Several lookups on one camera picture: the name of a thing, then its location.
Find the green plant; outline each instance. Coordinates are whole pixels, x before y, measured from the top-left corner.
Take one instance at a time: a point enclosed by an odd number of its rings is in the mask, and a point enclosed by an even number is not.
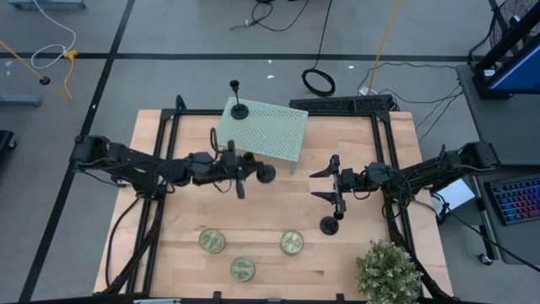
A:
[[[364,258],[356,258],[358,290],[373,304],[410,304],[420,295],[420,277],[410,255],[394,243],[373,242]]]

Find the computer monitor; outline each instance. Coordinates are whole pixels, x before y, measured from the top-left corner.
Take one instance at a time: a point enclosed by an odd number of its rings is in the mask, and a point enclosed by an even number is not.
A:
[[[540,35],[530,37],[540,23],[540,3],[506,33],[473,68],[480,97],[508,99],[513,94],[540,94]],[[507,52],[518,46],[512,57]]]

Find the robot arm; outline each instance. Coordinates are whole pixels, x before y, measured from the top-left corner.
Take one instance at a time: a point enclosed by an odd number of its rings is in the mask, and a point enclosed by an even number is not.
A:
[[[184,187],[191,182],[201,186],[233,179],[238,198],[244,198],[243,181],[252,173],[264,183],[276,175],[273,166],[256,161],[252,153],[236,155],[232,140],[228,149],[216,150],[215,159],[207,152],[197,152],[183,159],[163,160],[105,137],[78,136],[71,160],[78,171],[102,170],[114,181],[131,183],[138,195],[147,199],[155,199],[165,184]]]
[[[360,173],[354,173],[353,169],[339,173],[339,165],[339,156],[333,155],[325,170],[310,175],[333,176],[333,192],[311,194],[335,205],[336,219],[342,218],[347,210],[343,193],[365,193],[382,188],[385,195],[402,202],[412,199],[424,187],[432,186],[432,190],[437,191],[466,175],[494,171],[500,167],[500,161],[491,144],[477,142],[453,151],[445,151],[443,145],[439,156],[401,170],[373,162]]]

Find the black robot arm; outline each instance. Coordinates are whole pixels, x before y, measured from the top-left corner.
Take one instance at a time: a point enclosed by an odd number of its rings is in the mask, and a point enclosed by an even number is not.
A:
[[[415,166],[396,170],[385,164],[371,163],[360,173],[354,173],[352,169],[344,169],[339,173],[339,156],[333,155],[330,165],[323,171],[317,172],[310,177],[333,176],[334,191],[331,193],[311,193],[319,198],[324,198],[335,206],[333,217],[325,217],[321,220],[321,230],[328,235],[338,232],[338,220],[343,218],[346,211],[343,193],[365,193],[381,189],[391,202],[402,204],[413,199],[422,188],[432,186],[437,191],[456,179],[469,174],[482,174],[494,171],[500,167],[500,161],[491,144],[477,142],[466,144],[459,150],[445,151],[443,145],[439,156],[426,160]],[[386,214],[392,212],[391,205],[385,205]],[[388,217],[388,230],[390,239],[397,246],[403,247],[411,256],[411,261],[416,269],[422,274],[422,282],[429,293],[441,302],[459,302],[448,296],[431,279],[424,266],[420,263],[411,248],[397,228],[394,218]]]
[[[338,220],[347,210],[343,193],[372,192],[382,187],[385,195],[402,202],[412,199],[424,187],[431,186],[433,191],[438,191],[466,175],[494,171],[499,168],[500,161],[491,144],[477,142],[453,151],[445,151],[443,145],[439,156],[401,170],[373,162],[360,173],[353,169],[343,169],[340,173],[339,165],[339,156],[333,155],[325,170],[310,175],[333,176],[333,192],[311,194],[335,205],[334,215]]]
[[[102,170],[115,182],[133,185],[138,196],[155,199],[164,185],[184,187],[190,182],[201,186],[209,183],[236,180],[238,198],[244,198],[244,180],[256,172],[259,182],[271,182],[276,175],[273,166],[256,161],[252,153],[236,155],[235,143],[228,149],[217,150],[212,157],[207,152],[189,154],[183,159],[163,160],[159,157],[129,149],[99,136],[78,136],[71,160],[77,171]]]

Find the small black knob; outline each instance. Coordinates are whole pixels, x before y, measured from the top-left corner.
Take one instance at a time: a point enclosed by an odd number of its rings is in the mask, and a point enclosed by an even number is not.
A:
[[[240,82],[238,80],[231,80],[229,85],[235,93],[238,93],[238,88],[240,87]]]
[[[43,78],[40,78],[40,84],[42,85],[48,85],[51,82],[51,79],[49,79],[46,76],[43,76]]]

